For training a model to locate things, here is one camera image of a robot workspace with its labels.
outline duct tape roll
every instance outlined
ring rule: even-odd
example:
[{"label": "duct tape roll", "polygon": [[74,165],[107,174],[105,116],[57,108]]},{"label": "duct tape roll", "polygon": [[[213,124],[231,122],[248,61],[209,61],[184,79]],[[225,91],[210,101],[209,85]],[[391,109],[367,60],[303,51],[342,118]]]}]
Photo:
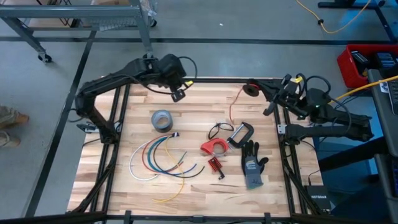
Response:
[{"label": "duct tape roll", "polygon": [[172,115],[167,110],[155,111],[150,120],[156,131],[160,133],[166,133],[173,127]]}]

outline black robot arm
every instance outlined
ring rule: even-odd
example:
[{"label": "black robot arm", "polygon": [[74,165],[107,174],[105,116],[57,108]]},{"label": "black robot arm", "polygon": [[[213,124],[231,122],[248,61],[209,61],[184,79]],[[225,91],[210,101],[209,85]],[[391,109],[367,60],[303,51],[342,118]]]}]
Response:
[{"label": "black robot arm", "polygon": [[114,123],[105,120],[95,108],[96,96],[123,85],[141,84],[150,89],[148,85],[155,84],[171,91],[155,92],[168,94],[177,102],[185,96],[184,91],[189,87],[183,79],[185,76],[180,59],[172,54],[161,60],[137,58],[118,72],[84,83],[75,97],[76,113],[82,118],[88,118],[99,129],[102,143],[113,144],[119,139],[119,133]]},{"label": "black robot arm", "polygon": [[298,119],[310,117],[314,124],[332,122],[332,126],[304,127],[298,124],[280,125],[279,134],[283,134],[283,141],[288,144],[300,144],[300,140],[307,137],[347,137],[357,141],[368,141],[373,137],[369,120],[366,115],[357,115],[334,109],[329,102],[332,100],[328,92],[311,88],[306,89],[306,83],[299,87],[299,82],[293,82],[290,75],[282,80],[248,80],[243,90],[250,96],[258,96],[261,91],[266,100],[270,102],[269,107],[263,112],[270,115],[277,105],[287,108],[291,113],[297,115]]}]

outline work glove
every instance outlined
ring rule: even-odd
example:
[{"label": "work glove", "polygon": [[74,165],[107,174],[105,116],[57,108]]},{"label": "work glove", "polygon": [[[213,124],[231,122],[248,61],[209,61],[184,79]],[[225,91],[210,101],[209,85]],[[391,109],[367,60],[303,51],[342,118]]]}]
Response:
[{"label": "work glove", "polygon": [[252,140],[242,147],[242,170],[248,189],[255,189],[263,185],[261,174],[264,171],[265,164],[268,162],[268,158],[265,157],[258,161],[259,148],[259,143],[253,143]]}]

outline red wire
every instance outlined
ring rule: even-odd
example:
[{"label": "red wire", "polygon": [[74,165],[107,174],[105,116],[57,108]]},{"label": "red wire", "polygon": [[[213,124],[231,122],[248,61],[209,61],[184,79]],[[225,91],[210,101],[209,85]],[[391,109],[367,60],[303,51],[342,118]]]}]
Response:
[{"label": "red wire", "polygon": [[[145,150],[147,149],[147,146],[148,146],[151,142],[155,141],[156,139],[159,139],[159,138],[162,138],[162,137],[166,137],[166,136],[169,136],[169,134],[166,134],[166,135],[163,135],[163,136],[159,136],[159,137],[157,137],[157,138],[154,138],[152,141],[148,142],[148,144],[147,144],[147,145],[145,146],[145,148],[142,150],[141,161],[142,161],[143,165],[146,167],[146,169],[149,169],[149,170],[152,171],[152,172],[159,173],[159,172],[157,172],[157,171],[152,170],[151,168],[149,168],[149,167],[147,166],[147,164],[145,164],[145,162],[144,162],[144,152],[145,152]],[[176,166],[176,167],[174,167],[174,168],[172,168],[172,169],[167,170],[167,172],[168,172],[168,171],[173,171],[173,170],[175,170],[175,169],[177,169],[177,168],[178,168],[178,167]]]},{"label": "red wire", "polygon": [[[257,85],[255,85],[255,84],[249,84],[249,85],[254,86],[257,89],[259,89],[259,87]],[[232,105],[235,104],[235,102],[238,99],[239,95],[241,94],[242,90],[243,90],[243,87],[242,87],[242,89],[239,90],[238,94],[236,95],[235,100],[229,105],[229,120],[231,121],[232,124],[234,124],[234,121],[232,120],[232,116],[231,116]]]}]

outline yellow wire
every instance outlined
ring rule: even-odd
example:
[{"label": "yellow wire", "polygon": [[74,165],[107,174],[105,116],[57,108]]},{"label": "yellow wire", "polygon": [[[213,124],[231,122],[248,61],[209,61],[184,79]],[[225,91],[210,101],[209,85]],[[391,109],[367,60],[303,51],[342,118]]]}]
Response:
[{"label": "yellow wire", "polygon": [[[305,7],[299,0],[296,0],[296,1],[297,1],[297,3],[299,3],[304,9],[306,9],[308,12],[311,12],[311,14],[313,14],[313,16],[315,16],[315,18],[318,19],[318,21],[320,20],[319,16],[318,16],[315,12],[313,12],[311,9]],[[359,12],[352,20],[350,20],[349,22],[347,22],[347,24],[345,24],[342,28],[340,28],[340,29],[338,29],[338,30],[335,30],[335,31],[328,31],[328,30],[325,28],[325,26],[323,25],[323,22],[322,22],[322,23],[321,23],[322,29],[323,29],[326,33],[328,33],[328,34],[336,34],[336,33],[340,32],[340,31],[342,31],[343,29],[345,29],[346,27],[348,27],[348,25],[350,25],[352,22],[354,22],[354,21],[358,18],[359,15],[361,15],[361,13],[367,8],[367,6],[371,3],[371,1],[372,1],[372,0],[368,0],[368,2],[367,2],[367,3],[365,4],[365,6],[360,10],[360,12]]]},{"label": "yellow wire", "polygon": [[[174,159],[174,157],[172,157],[172,155],[170,155],[169,150],[167,150],[167,142],[169,141],[170,138],[171,138],[171,136],[167,137],[167,139],[166,139],[166,141],[164,143],[164,149],[166,150],[166,153],[171,158],[171,160],[173,160],[173,163],[175,163],[175,165],[178,167],[178,169],[179,169],[179,171],[181,173],[181,176],[184,177],[183,170],[178,165],[177,160]],[[184,184],[185,184],[185,178],[182,178],[182,185],[180,187],[180,190],[173,197],[170,197],[170,198],[165,199],[165,200],[157,200],[157,199],[152,199],[152,200],[155,201],[155,202],[168,202],[169,200],[172,200],[173,198],[177,197],[181,193],[182,189],[184,188]]]},{"label": "yellow wire", "polygon": [[359,88],[356,88],[355,90],[351,90],[351,91],[349,91],[348,93],[345,93],[345,94],[343,94],[343,95],[337,97],[336,100],[340,100],[340,99],[342,99],[343,97],[346,97],[346,96],[348,96],[348,95],[351,95],[351,94],[353,94],[353,93],[356,93],[356,92],[359,91],[359,90],[363,90],[363,89],[366,89],[366,88],[369,88],[369,87],[378,85],[378,84],[380,84],[380,83],[389,82],[389,81],[396,80],[396,79],[398,79],[398,75],[396,75],[396,76],[394,76],[394,77],[391,77],[391,78],[386,78],[386,79],[383,79],[383,80],[380,80],[380,81],[377,81],[377,82],[374,82],[374,83],[369,83],[369,84],[367,84],[367,85],[365,85],[365,86],[361,86],[361,87],[359,87]]}]

